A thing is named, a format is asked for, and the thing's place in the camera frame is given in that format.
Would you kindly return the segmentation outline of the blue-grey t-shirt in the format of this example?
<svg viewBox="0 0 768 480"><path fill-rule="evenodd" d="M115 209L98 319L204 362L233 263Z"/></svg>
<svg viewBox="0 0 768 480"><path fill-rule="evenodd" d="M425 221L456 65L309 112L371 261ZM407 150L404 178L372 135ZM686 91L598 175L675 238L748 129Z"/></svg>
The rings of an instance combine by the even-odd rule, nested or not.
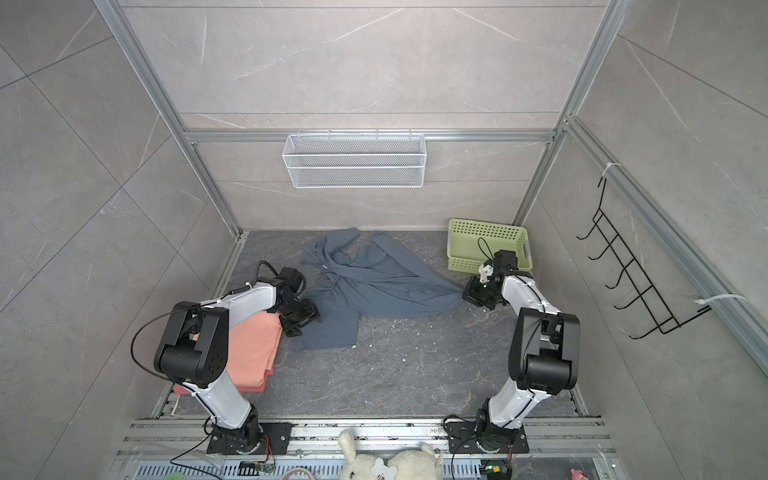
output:
<svg viewBox="0 0 768 480"><path fill-rule="evenodd" d="M347 255L344 249L360 235L356 228L335 230L305 246L302 262L320 272L306 298L320 318L290 341L292 351L352 347L362 318L431 317L464 303L461 288L384 232Z"/></svg>

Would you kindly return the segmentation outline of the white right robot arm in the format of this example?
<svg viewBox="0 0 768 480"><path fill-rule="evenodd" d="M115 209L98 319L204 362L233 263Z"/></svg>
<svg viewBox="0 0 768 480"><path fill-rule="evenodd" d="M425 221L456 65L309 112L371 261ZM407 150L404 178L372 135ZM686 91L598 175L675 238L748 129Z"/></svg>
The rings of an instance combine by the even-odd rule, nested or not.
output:
<svg viewBox="0 0 768 480"><path fill-rule="evenodd" d="M467 282L462 298L489 310L510 306L516 320L508 354L508 378L478 410L480 440L510 438L540 403L572 389L578 376L580 321L556 308L513 251L499 250Z"/></svg>

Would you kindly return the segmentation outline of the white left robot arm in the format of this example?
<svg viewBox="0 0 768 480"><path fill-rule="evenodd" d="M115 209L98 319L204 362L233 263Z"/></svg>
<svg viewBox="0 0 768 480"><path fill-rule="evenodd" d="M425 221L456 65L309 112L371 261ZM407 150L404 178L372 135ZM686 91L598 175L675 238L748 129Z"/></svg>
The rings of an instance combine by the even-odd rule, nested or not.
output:
<svg viewBox="0 0 768 480"><path fill-rule="evenodd" d="M239 393L227 372L230 331L255 314L278 315L290 337L320 318L315 304L303 299L305 276L297 269L273 270L223 296L202 303L179 302L154 357L154 370L195 394L215 427L241 442L259 439L256 408Z"/></svg>

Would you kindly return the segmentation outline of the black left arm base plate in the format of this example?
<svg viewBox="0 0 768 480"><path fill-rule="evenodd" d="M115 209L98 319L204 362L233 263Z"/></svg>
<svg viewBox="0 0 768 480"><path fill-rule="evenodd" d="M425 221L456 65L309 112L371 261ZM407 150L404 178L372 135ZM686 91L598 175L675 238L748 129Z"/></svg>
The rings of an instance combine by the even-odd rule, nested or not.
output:
<svg viewBox="0 0 768 480"><path fill-rule="evenodd" d="M215 426L208 454L221 455L284 455L287 453L293 425L288 422L246 423L239 429Z"/></svg>

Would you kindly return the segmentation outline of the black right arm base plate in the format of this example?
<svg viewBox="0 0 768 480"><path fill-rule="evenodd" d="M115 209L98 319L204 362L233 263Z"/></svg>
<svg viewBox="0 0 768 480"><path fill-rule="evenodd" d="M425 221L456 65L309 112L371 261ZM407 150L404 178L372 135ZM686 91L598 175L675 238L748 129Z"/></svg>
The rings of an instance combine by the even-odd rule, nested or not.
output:
<svg viewBox="0 0 768 480"><path fill-rule="evenodd" d="M451 454L527 454L526 432L504 429L493 424L478 427L474 421L448 418L442 422Z"/></svg>

